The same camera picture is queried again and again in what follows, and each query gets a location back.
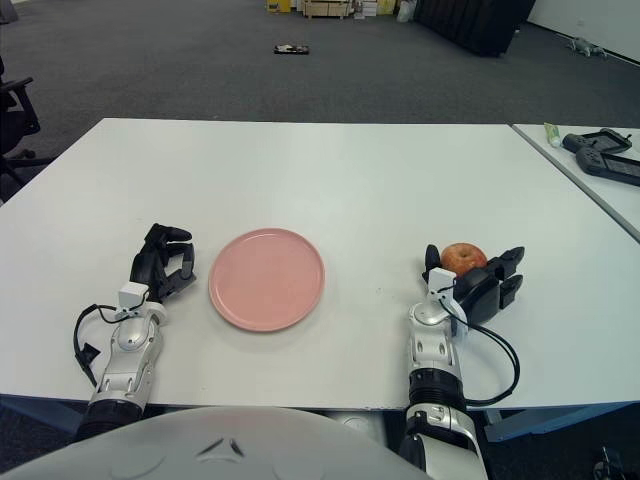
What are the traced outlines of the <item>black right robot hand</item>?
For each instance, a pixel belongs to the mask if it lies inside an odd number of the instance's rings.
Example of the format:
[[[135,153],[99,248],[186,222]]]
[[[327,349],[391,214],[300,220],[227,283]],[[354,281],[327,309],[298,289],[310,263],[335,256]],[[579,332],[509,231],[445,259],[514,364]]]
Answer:
[[[454,243],[442,251],[428,245],[422,274],[428,300],[416,307],[416,321],[435,326],[450,313],[466,325],[489,321],[514,301],[523,282],[516,270],[524,255],[523,247],[488,258],[470,243]]]

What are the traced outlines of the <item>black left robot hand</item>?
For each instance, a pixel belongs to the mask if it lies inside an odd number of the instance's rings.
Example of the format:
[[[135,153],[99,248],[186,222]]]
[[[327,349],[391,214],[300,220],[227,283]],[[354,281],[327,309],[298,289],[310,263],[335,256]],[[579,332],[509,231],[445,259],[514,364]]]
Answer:
[[[141,250],[134,257],[129,280],[148,287],[148,301],[162,303],[195,280],[195,250],[190,232],[155,223],[144,238]],[[167,274],[169,260],[180,257],[179,269]]]

